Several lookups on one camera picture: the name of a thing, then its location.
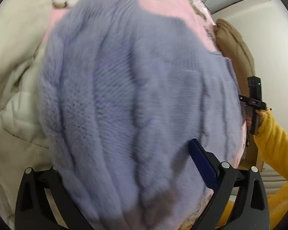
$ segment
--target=cable knit pattern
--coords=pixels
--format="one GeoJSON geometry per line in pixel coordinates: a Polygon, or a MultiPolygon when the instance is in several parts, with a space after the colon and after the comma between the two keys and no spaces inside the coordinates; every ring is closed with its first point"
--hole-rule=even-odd
{"type": "Polygon", "coordinates": [[[55,168],[96,229],[176,229],[206,187],[188,155],[241,145],[230,60],[137,0],[81,0],[49,38],[41,122],[55,168]]]}

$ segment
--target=human hand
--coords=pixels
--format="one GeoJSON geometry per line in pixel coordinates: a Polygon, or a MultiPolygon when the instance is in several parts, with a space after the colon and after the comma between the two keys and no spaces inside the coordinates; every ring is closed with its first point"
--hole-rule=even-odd
{"type": "MultiPolygon", "coordinates": [[[[261,124],[264,119],[266,111],[256,110],[256,113],[260,116],[260,124],[261,124]]],[[[250,126],[252,124],[252,118],[249,115],[246,115],[246,124],[247,126],[250,126]]]]}

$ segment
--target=silver bolt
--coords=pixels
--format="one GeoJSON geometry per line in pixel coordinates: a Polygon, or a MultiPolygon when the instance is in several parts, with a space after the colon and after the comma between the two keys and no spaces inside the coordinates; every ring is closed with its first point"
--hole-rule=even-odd
{"type": "Polygon", "coordinates": [[[229,163],[228,162],[222,162],[222,167],[225,168],[225,169],[228,169],[230,167],[229,163]]]}
{"type": "Polygon", "coordinates": [[[26,174],[30,174],[30,173],[31,173],[31,171],[32,171],[32,169],[31,169],[31,168],[26,168],[26,170],[25,170],[25,173],[26,173],[26,174]]]}
{"type": "Polygon", "coordinates": [[[257,169],[257,167],[255,167],[255,166],[251,167],[251,170],[252,170],[254,173],[258,172],[258,169],[257,169]]]}

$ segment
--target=pink printed fabric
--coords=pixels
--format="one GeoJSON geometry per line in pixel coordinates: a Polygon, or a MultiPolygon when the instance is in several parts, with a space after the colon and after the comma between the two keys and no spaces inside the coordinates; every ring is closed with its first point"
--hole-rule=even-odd
{"type": "Polygon", "coordinates": [[[151,13],[184,20],[209,51],[217,51],[214,40],[209,38],[210,33],[214,39],[215,23],[201,0],[139,0],[139,3],[142,8],[151,13]],[[194,11],[190,3],[204,14],[206,20],[194,11]]]}
{"type": "Polygon", "coordinates": [[[63,18],[63,16],[68,12],[66,8],[52,8],[50,14],[50,21],[48,29],[44,35],[43,42],[48,40],[49,34],[54,26],[63,18]]]}

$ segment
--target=cream puffer jacket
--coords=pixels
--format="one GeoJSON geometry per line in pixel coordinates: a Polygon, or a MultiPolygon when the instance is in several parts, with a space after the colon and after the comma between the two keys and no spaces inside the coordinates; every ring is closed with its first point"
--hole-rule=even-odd
{"type": "Polygon", "coordinates": [[[12,229],[24,170],[51,167],[36,83],[51,8],[52,0],[4,0],[0,5],[0,215],[12,229]]]}

